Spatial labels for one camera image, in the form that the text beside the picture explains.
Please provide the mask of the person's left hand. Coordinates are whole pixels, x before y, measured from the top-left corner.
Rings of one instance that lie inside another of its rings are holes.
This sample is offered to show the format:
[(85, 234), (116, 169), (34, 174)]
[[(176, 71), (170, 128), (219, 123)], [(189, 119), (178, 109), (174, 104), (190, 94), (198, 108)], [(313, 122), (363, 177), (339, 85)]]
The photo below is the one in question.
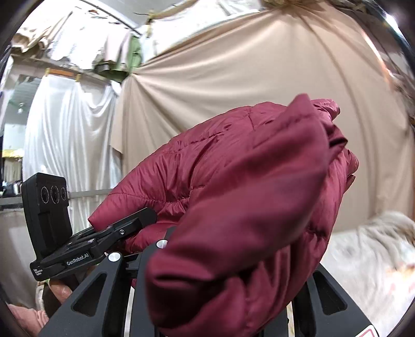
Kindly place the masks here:
[(76, 272), (69, 277), (49, 279), (42, 286), (42, 296), (39, 300), (41, 308), (51, 317), (61, 305), (70, 297), (72, 292), (89, 276), (96, 266), (93, 265), (84, 271)]

